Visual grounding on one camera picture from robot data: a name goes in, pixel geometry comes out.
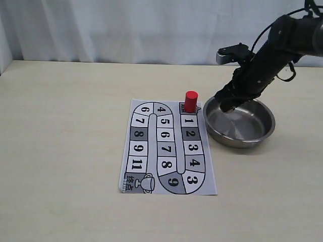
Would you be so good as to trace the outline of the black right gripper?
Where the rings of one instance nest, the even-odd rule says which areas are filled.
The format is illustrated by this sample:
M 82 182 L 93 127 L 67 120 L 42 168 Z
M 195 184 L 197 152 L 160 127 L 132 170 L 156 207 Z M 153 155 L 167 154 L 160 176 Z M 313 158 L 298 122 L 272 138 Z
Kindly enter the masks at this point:
M 239 65 L 232 79 L 217 91 L 215 100 L 222 112 L 232 112 L 237 106 L 258 98 L 275 78 L 275 55 L 249 54 Z

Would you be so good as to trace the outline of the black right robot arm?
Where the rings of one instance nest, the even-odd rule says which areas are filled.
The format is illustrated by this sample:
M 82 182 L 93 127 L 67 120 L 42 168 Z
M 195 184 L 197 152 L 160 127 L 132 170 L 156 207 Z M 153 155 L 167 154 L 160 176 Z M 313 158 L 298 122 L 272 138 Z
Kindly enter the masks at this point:
M 280 16 L 257 53 L 242 43 L 220 48 L 218 64 L 239 64 L 229 83 L 214 95 L 221 111 L 231 112 L 258 98 L 285 66 L 307 55 L 322 56 L 322 18 Z

